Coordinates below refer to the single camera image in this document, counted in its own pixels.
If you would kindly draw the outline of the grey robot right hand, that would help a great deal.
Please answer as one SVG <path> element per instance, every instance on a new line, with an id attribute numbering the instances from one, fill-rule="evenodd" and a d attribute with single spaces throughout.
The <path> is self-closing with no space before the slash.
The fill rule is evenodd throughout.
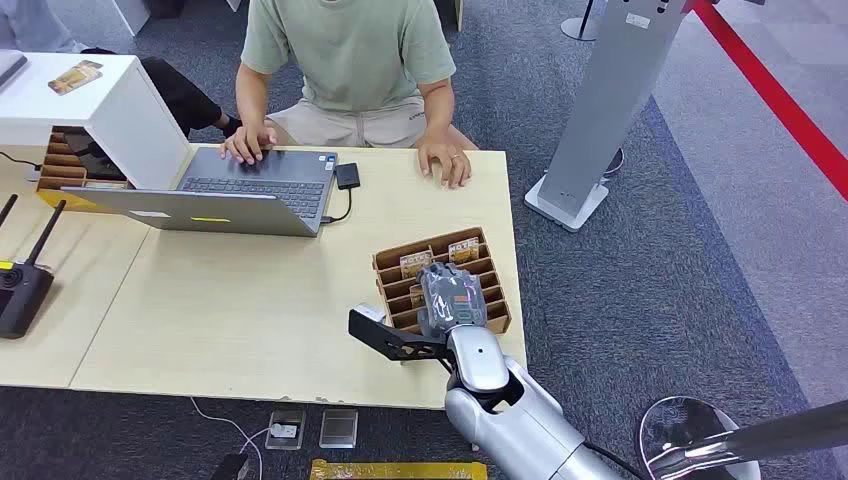
<path id="1" fill-rule="evenodd" d="M 417 314 L 423 336 L 444 339 L 457 326 L 486 326 L 486 303 L 477 275 L 454 263 L 434 262 L 420 269 L 416 280 L 424 298 Z"/>

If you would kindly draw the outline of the person's right hand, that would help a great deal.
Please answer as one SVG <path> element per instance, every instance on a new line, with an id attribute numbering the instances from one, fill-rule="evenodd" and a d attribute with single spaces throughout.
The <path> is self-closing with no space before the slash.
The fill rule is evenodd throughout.
<path id="1" fill-rule="evenodd" d="M 269 121 L 262 127 L 240 126 L 221 145 L 220 157 L 237 164 L 255 165 L 264 160 L 265 152 L 273 149 L 277 140 L 277 131 Z"/>

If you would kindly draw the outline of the person's left hand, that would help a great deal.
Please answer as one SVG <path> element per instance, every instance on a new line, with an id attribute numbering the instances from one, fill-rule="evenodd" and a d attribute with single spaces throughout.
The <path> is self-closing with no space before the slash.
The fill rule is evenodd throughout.
<path id="1" fill-rule="evenodd" d="M 417 142 L 419 170 L 425 177 L 433 175 L 432 165 L 440 166 L 439 183 L 448 188 L 463 187 L 471 176 L 467 155 L 447 134 L 425 133 Z"/>

